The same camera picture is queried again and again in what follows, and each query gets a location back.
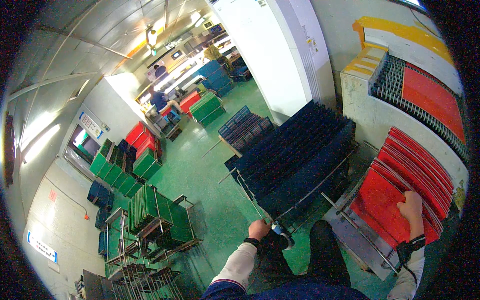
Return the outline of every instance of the human hand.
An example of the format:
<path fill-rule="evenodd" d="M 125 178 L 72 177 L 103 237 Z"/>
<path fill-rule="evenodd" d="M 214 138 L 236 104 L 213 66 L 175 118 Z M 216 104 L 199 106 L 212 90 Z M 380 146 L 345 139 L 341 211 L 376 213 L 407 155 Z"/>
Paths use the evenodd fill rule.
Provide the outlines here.
<path fill-rule="evenodd" d="M 396 206 L 400 210 L 402 216 L 409 223 L 421 220 L 422 198 L 416 192 L 405 192 L 405 202 L 398 202 Z"/>
<path fill-rule="evenodd" d="M 268 234 L 272 228 L 272 223 L 266 223 L 265 220 L 260 219 L 253 221 L 248 227 L 248 237 L 256 240 L 261 240 Z"/>
<path fill-rule="evenodd" d="M 404 196 L 405 202 L 398 202 L 396 206 L 402 216 L 410 223 L 410 240 L 412 240 L 424 233 L 421 216 L 422 198 L 416 192 L 405 192 Z"/>

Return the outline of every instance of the white column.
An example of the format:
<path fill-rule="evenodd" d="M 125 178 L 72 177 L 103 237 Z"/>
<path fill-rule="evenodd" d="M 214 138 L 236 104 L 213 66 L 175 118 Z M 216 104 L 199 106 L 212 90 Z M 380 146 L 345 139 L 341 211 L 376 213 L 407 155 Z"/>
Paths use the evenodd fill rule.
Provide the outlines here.
<path fill-rule="evenodd" d="M 332 69 L 308 0 L 218 0 L 209 6 L 283 123 L 314 99 L 334 108 Z"/>

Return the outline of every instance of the red sign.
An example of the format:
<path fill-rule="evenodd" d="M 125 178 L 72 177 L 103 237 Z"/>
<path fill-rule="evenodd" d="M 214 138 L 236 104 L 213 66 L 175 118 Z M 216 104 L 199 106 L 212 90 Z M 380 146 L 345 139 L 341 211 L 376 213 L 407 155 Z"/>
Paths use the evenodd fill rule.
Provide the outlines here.
<path fill-rule="evenodd" d="M 55 200 L 57 199 L 57 192 L 54 190 L 50 190 L 50 194 L 48 194 L 48 198 L 53 202 L 55 202 Z"/>

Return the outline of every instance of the person's right hand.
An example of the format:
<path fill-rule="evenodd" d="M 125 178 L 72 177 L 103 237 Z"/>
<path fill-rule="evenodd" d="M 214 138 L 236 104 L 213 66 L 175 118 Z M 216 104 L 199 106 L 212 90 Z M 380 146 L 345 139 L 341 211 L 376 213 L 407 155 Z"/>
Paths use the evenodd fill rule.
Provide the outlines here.
<path fill-rule="evenodd" d="M 400 210 L 402 216 L 409 221 L 415 223 L 421 221 L 422 198 L 416 192 L 405 192 L 405 202 L 398 202 L 396 206 Z"/>
<path fill-rule="evenodd" d="M 248 237 L 260 241 L 268 234 L 271 228 L 272 223 L 267 224 L 263 219 L 253 221 L 250 227 L 248 227 Z"/>

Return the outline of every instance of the worker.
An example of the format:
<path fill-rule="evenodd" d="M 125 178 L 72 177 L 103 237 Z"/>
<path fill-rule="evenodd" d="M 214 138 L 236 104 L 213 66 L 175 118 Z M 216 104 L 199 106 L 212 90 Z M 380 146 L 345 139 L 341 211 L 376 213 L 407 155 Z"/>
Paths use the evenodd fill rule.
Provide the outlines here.
<path fill-rule="evenodd" d="M 156 82 L 161 82 L 163 80 L 165 80 L 165 78 L 168 77 L 168 72 L 167 72 L 167 68 L 164 66 L 164 65 L 154 65 L 153 68 L 155 69 L 155 77 L 156 77 Z M 167 83 L 171 86 L 171 85 L 174 85 L 175 84 L 175 79 L 171 78 L 169 81 L 167 81 Z M 167 87 L 167 85 L 163 85 L 161 87 L 162 90 L 165 90 Z M 181 96 L 185 95 L 187 92 L 182 90 L 181 88 L 178 88 L 178 91 L 174 89 L 173 91 L 175 93 L 175 95 L 177 96 L 177 98 L 180 98 Z"/>
<path fill-rule="evenodd" d="M 390 300 L 411 300 L 415 296 L 425 261 L 422 199 L 415 192 L 404 196 L 405 202 L 397 203 L 397 207 L 410 223 L 410 242 L 403 243 L 407 250 L 402 252 L 407 254 L 407 269 L 403 266 L 399 271 L 387 296 Z M 291 236 L 288 232 L 277 234 L 277 228 L 274 231 L 264 220 L 254 221 L 248 228 L 249 237 L 228 258 L 201 299 L 368 299 L 350 287 L 347 267 L 328 222 L 317 221 L 310 231 L 310 265 L 303 276 L 293 275 L 282 253 L 293 244 Z M 259 263 L 253 282 L 264 291 L 247 295 L 248 277 L 257 253 Z"/>
<path fill-rule="evenodd" d="M 176 101 L 174 100 L 168 101 L 167 98 L 165 97 L 165 93 L 161 91 L 156 92 L 153 89 L 153 86 L 150 86 L 148 88 L 148 92 L 151 94 L 150 104 L 155 105 L 157 112 L 159 114 L 162 114 L 165 110 L 169 109 L 172 106 L 174 106 L 181 114 L 185 113 Z"/>
<path fill-rule="evenodd" d="M 155 65 L 153 66 L 153 68 L 155 69 L 155 77 L 159 81 L 164 80 L 168 76 L 167 67 L 165 67 L 164 65 Z"/>
<path fill-rule="evenodd" d="M 205 42 L 202 43 L 202 48 L 204 50 L 204 57 L 202 58 L 202 62 L 204 62 L 205 59 L 216 60 L 221 66 L 223 66 L 227 73 L 233 71 L 233 67 L 228 61 L 228 59 L 223 56 L 220 51 L 218 51 L 218 48 L 215 45 L 208 45 L 208 43 Z"/>

